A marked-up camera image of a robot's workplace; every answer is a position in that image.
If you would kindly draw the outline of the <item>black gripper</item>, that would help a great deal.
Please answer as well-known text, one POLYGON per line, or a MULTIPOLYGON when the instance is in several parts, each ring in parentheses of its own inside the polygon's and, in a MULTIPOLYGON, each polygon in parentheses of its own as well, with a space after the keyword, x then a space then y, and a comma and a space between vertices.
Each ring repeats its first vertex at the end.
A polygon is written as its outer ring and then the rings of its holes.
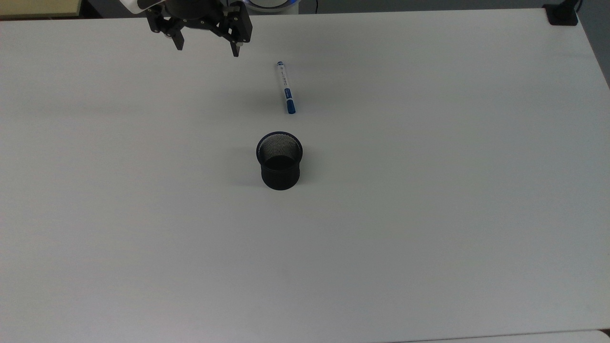
POLYGON ((172 39, 176 49, 184 46, 183 28, 212 32, 231 44, 233 56, 240 56, 242 43, 251 40, 253 25, 246 4, 235 0, 162 0, 146 8, 146 18, 154 33, 172 39))

